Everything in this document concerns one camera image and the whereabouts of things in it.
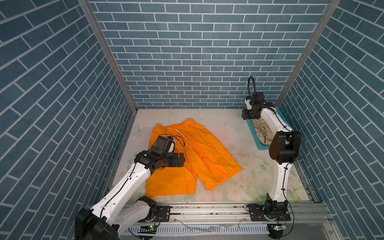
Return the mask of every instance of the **black wire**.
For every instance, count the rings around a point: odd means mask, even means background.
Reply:
[[[255,105],[253,105],[252,107],[268,108],[268,109],[271,110],[273,113],[276,112],[272,107],[268,107],[268,106],[266,106],[266,105],[262,105],[262,104],[255,104]]]
[[[176,138],[179,141],[179,143],[183,147],[185,147],[185,141],[184,141],[184,139],[181,136],[179,136],[179,135],[171,135],[171,134],[168,134],[168,133],[163,133],[163,134],[160,134],[159,136],[161,136],[161,135],[168,135],[168,136],[174,137],[174,138]]]
[[[277,120],[279,120],[280,124],[283,126],[283,128],[287,129],[288,132],[293,132],[293,131],[289,131],[288,128],[287,128],[287,125],[286,124],[283,124],[281,121],[280,121],[280,118],[277,116],[277,112],[275,111],[273,114],[276,115],[276,118]]]
[[[252,99],[252,97],[251,97],[251,92],[249,91],[249,80],[251,80],[251,79],[252,79],[252,83],[253,83],[253,93],[256,93],[255,79],[254,79],[252,76],[250,76],[250,77],[248,78],[248,82],[247,82],[249,99]]]
[[[305,144],[305,147],[307,148],[307,151],[309,151],[308,145],[305,143],[305,141],[302,141]]]
[[[134,235],[135,237],[137,237],[138,239],[141,239],[141,240],[143,240],[144,239],[144,237],[143,238],[140,238],[139,236],[137,236],[137,235]]]
[[[157,139],[155,140],[155,142],[152,144],[152,146],[149,147],[149,149],[147,151],[149,151],[153,146],[155,146],[155,143],[157,142]]]
[[[287,234],[281,236],[280,238],[285,237],[285,236],[287,236],[288,234],[290,234],[291,231],[293,230],[293,226],[295,225],[295,214],[293,213],[292,206],[291,206],[291,204],[289,203],[289,201],[288,201],[288,199],[287,199],[287,197],[285,196],[285,193],[284,193],[284,191],[285,191],[285,189],[284,189],[285,173],[287,172],[288,164],[287,164],[287,165],[285,166],[285,168],[284,168],[284,178],[283,178],[283,188],[282,188],[282,190],[283,190],[283,196],[284,196],[285,200],[288,202],[289,207],[291,208],[291,212],[292,212],[292,215],[293,215],[293,223],[292,223],[292,228],[291,228],[291,230],[290,230]]]
[[[121,188],[118,190],[118,192],[115,194],[115,195],[113,195],[113,197],[111,197],[108,201],[107,201],[107,203],[106,204],[104,204],[104,207],[106,207],[107,206],[107,204],[122,190],[122,188],[124,187],[124,185],[127,183],[127,181],[130,179],[130,177],[132,176],[132,173],[133,173],[133,171],[135,171],[135,167],[136,167],[136,164],[137,164],[137,162],[135,162],[135,165],[133,166],[133,169],[132,169],[132,172],[131,172],[131,174],[129,175],[129,177],[127,178],[127,180],[125,180],[125,182],[123,183],[123,185],[121,186]],[[100,218],[101,218],[101,214],[103,213],[103,210],[104,210],[104,207],[101,209],[101,212],[100,212]]]
[[[157,214],[159,215],[159,224],[158,224],[157,226],[155,225],[156,229],[160,226],[160,213],[157,212]],[[141,240],[144,239],[144,237],[143,237],[143,238],[140,238],[138,235],[133,234],[133,232],[131,232],[131,230],[130,230],[129,228],[128,228],[128,231],[129,231],[133,236],[137,237],[138,239],[141,239]]]

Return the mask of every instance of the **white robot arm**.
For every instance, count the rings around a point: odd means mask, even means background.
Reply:
[[[250,80],[253,81],[252,95],[249,90]],[[273,103],[264,100],[262,92],[255,91],[253,77],[249,77],[247,86],[248,96],[245,100],[247,108],[243,109],[243,119],[263,118],[272,132],[276,133],[269,148],[270,157],[274,160],[275,165],[275,179],[272,190],[267,194],[263,207],[264,217],[267,220],[274,220],[279,218],[280,215],[288,213],[286,189],[289,172],[299,154],[301,135],[282,119]],[[289,215],[285,215],[285,219],[287,218],[290,220]]]
[[[125,176],[103,199],[90,210],[83,208],[78,212],[75,218],[75,239],[116,240],[134,223],[140,220],[153,221],[156,202],[147,196],[139,198],[127,210],[121,210],[137,188],[156,169],[184,166],[184,154],[180,153],[179,156],[174,153],[174,146],[175,141],[171,136],[159,136],[148,151],[138,153]]]

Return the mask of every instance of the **white floor surface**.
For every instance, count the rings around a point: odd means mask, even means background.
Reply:
[[[137,113],[131,134],[113,186],[121,180],[130,168],[135,154],[148,149],[152,129],[159,123],[168,126],[192,118],[203,125],[224,145],[243,169],[218,187],[207,191],[198,179],[195,194],[157,196],[157,202],[227,202],[265,200],[274,178],[273,160],[268,150],[258,150],[249,127],[241,117],[241,109],[140,109]],[[299,175],[294,167],[290,172],[288,200],[309,200]],[[145,183],[129,200],[135,202],[145,195]]]

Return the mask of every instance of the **crumpled fabric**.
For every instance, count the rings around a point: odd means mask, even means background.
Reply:
[[[209,191],[242,170],[220,141],[191,118],[166,127],[157,124],[152,130],[149,147],[160,134],[179,135],[184,139],[185,147],[175,139],[175,152],[184,153],[185,163],[184,167],[154,171],[146,183],[148,197],[193,194],[197,177]]]
[[[275,132],[272,132],[267,122],[263,118],[252,119],[253,127],[263,145],[271,145]]]

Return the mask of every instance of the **blue laundry basket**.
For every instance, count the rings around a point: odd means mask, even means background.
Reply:
[[[286,122],[289,125],[288,121],[285,119],[285,117],[281,113],[280,109],[278,107],[275,107],[275,108],[276,108],[277,114],[279,114],[280,117],[283,119],[283,121]],[[259,150],[267,150],[267,149],[269,149],[269,145],[263,145],[260,142],[259,137],[256,134],[255,128],[253,127],[252,120],[247,119],[247,124],[248,124],[249,130],[251,130],[251,133],[252,133],[253,139],[255,140],[257,148]]]

